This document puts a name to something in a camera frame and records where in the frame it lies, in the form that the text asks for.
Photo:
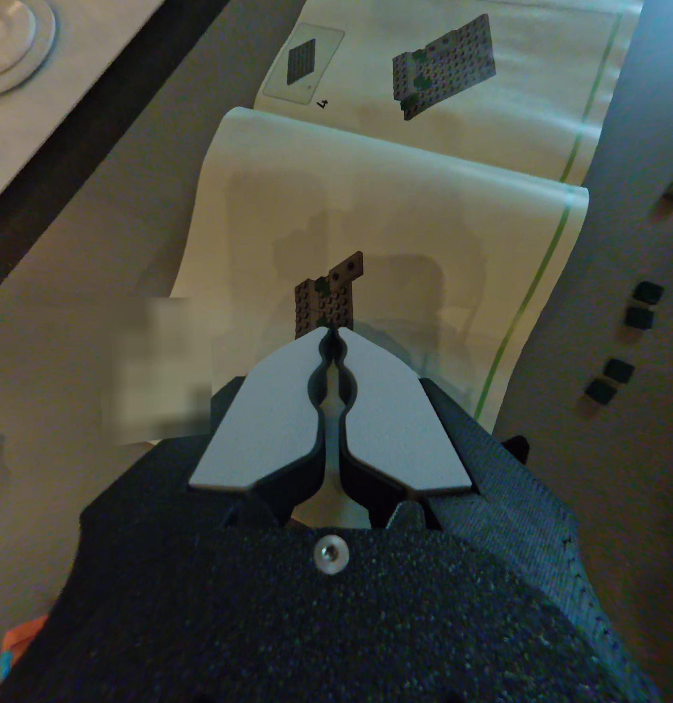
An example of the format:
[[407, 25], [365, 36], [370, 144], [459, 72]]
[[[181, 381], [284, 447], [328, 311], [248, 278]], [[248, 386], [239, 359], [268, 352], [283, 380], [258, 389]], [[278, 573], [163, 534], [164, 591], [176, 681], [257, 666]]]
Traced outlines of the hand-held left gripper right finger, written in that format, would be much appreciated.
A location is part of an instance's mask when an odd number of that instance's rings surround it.
[[339, 476], [370, 526], [384, 528], [404, 501], [470, 494], [474, 481], [429, 400], [420, 376], [348, 328], [336, 333]]

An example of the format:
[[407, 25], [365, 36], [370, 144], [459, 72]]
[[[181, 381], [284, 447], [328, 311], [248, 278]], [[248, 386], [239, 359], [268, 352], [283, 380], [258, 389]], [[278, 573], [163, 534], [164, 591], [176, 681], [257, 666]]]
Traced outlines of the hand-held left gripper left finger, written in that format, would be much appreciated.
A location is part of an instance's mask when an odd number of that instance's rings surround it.
[[332, 331], [281, 347], [242, 379], [190, 478], [190, 489], [261, 500], [279, 524], [320, 490], [326, 471], [322, 402]]

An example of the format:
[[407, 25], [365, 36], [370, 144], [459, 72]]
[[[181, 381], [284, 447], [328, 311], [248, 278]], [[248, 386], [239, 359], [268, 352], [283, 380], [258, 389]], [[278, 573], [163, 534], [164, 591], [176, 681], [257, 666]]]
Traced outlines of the brick building instruction booklet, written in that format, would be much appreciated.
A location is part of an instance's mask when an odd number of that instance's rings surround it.
[[523, 347], [568, 262], [581, 187], [642, 1], [309, 1], [341, 30], [316, 95], [224, 117], [202, 166], [173, 294], [203, 304], [218, 380], [296, 332], [298, 273], [351, 250], [355, 351], [368, 339], [494, 428]]

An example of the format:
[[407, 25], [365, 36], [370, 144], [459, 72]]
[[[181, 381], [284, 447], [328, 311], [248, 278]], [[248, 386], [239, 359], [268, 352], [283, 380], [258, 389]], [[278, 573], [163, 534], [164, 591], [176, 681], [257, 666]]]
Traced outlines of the orange and teal brick figure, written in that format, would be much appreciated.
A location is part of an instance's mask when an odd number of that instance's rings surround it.
[[31, 642], [39, 634], [48, 616], [35, 618], [7, 631], [0, 648], [0, 683], [21, 659]]

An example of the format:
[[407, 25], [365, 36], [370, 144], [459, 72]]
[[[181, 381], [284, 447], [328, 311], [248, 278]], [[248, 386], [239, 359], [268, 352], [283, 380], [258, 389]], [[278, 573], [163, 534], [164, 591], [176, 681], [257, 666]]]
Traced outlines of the white tray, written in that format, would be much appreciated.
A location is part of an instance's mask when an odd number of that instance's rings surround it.
[[161, 1], [49, 1], [55, 44], [42, 66], [0, 95], [0, 195], [126, 48]]

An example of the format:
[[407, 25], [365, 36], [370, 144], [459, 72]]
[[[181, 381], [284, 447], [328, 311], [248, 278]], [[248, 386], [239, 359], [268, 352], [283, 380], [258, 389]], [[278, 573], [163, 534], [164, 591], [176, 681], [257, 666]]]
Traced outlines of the white plate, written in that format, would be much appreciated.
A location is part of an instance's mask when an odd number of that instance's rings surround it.
[[56, 36], [57, 18], [48, 1], [0, 1], [0, 95], [42, 66]]

